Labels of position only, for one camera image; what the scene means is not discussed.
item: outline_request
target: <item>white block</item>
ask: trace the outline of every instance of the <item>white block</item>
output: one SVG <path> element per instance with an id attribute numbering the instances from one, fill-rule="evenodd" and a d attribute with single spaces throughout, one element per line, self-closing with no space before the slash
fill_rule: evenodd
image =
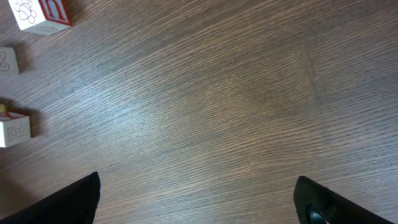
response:
<path id="1" fill-rule="evenodd" d="M 21 30 L 51 35 L 71 26 L 63 0 L 8 0 Z"/>
<path id="2" fill-rule="evenodd" d="M 13 146 L 30 138 L 28 116 L 17 113 L 0 114 L 0 147 Z"/>
<path id="3" fill-rule="evenodd" d="M 18 75 L 18 62 L 12 47 L 0 47 L 0 75 Z"/>

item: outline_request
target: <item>wooden table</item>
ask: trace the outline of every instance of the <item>wooden table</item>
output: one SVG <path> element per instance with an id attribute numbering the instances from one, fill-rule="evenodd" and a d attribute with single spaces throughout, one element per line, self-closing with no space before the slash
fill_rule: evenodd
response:
<path id="1" fill-rule="evenodd" d="M 31 141 L 0 150 L 0 215 L 97 170 L 95 223 L 298 223 L 306 175 L 398 222 L 398 2 L 67 0 L 21 32 L 1 102 Z"/>

